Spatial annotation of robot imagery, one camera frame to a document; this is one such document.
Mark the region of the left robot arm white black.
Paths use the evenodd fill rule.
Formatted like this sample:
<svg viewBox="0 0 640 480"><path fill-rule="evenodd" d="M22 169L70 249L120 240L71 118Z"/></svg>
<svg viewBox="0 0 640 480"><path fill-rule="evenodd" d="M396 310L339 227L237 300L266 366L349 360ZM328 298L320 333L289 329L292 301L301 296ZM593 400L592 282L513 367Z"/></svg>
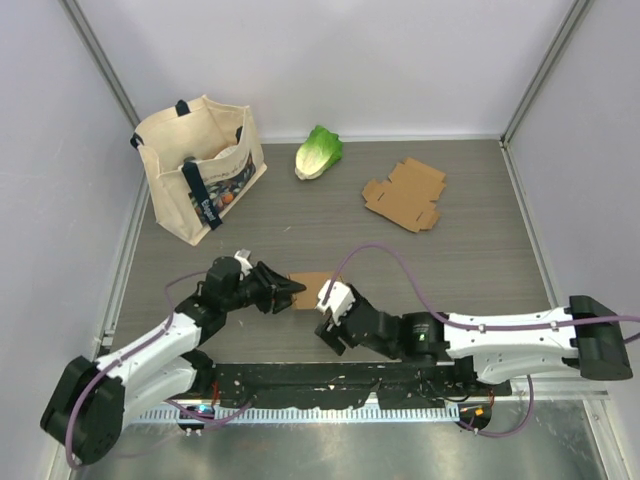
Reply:
<svg viewBox="0 0 640 480"><path fill-rule="evenodd" d="M214 383L213 362L199 346L251 306L277 314L304 284L243 252L215 259L199 273L195 291L171 305L167 318L125 347L90 360L78 356L64 368L40 427L65 449L77 470L101 460L131 420L158 403L186 393L205 397Z"/></svg>

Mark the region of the beige canvas tote bag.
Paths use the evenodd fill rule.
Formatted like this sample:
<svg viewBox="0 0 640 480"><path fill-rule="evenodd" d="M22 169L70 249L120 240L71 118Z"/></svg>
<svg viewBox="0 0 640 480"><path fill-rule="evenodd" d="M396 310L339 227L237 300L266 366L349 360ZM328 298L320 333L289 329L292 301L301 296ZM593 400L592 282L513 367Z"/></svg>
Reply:
<svg viewBox="0 0 640 480"><path fill-rule="evenodd" d="M143 162L156 222L195 246L266 172L248 106L203 95L144 119L130 139ZM237 150L214 157L228 146Z"/></svg>

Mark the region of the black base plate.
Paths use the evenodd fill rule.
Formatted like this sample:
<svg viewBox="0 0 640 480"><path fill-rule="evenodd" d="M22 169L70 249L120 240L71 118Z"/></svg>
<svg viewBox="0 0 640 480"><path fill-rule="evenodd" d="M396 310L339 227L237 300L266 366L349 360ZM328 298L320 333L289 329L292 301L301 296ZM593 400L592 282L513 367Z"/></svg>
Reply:
<svg viewBox="0 0 640 480"><path fill-rule="evenodd" d="M440 407L512 394L508 381L487 385L469 360L426 366L402 362L219 363L214 368L220 404L239 408L359 409L374 394L381 409Z"/></svg>

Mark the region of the brown cardboard box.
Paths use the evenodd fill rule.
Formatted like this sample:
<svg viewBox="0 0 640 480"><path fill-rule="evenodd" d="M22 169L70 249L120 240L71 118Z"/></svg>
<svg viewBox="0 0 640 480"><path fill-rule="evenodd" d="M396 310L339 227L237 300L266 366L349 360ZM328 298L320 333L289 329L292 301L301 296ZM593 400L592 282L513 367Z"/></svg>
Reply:
<svg viewBox="0 0 640 480"><path fill-rule="evenodd" d="M288 278L294 282L303 284L306 289L292 296L292 308L294 310L314 310L318 300L318 294L324 284L332 277L332 272L299 272L290 273Z"/></svg>

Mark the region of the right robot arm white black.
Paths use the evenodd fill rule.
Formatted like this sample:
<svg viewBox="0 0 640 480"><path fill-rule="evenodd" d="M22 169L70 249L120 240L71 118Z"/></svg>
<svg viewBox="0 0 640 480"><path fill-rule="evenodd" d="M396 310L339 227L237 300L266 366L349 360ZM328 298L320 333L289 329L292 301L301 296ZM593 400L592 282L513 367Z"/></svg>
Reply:
<svg viewBox="0 0 640 480"><path fill-rule="evenodd" d="M354 286L326 281L316 308L327 315L316 334L336 354L362 346L416 365L456 365L451 380L465 395L514 377L575 369L594 381L633 376L621 319L595 299L519 315L469 316L429 311L391 315Z"/></svg>

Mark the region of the white item inside bag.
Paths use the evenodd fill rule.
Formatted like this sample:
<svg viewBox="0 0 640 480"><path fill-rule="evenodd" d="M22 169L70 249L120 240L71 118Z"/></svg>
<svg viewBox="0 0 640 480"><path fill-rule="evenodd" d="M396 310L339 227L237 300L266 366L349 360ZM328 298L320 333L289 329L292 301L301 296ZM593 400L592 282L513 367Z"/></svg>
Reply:
<svg viewBox="0 0 640 480"><path fill-rule="evenodd" d="M225 158L231 154L233 154L236 150L237 150L238 146L237 145L231 145L226 147L225 149L223 149L222 151L220 151L215 157L214 159L221 159L221 158Z"/></svg>

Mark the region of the green lettuce head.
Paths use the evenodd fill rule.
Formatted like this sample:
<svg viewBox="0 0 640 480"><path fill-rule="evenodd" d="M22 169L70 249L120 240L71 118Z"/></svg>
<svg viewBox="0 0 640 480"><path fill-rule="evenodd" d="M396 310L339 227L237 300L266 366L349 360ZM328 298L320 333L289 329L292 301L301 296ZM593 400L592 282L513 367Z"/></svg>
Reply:
<svg viewBox="0 0 640 480"><path fill-rule="evenodd" d="M295 155L294 172L300 180L313 180L342 159L343 142L338 134L316 125Z"/></svg>

